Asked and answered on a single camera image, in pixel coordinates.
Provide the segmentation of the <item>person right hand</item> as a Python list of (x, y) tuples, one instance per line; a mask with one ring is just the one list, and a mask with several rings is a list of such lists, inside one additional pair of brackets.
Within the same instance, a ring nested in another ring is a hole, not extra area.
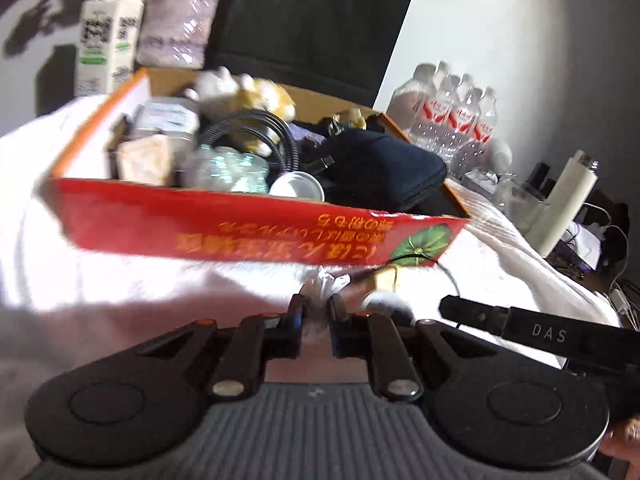
[(640, 420), (635, 417), (620, 422), (608, 430), (599, 445), (599, 452), (629, 464), (626, 480), (640, 479)]

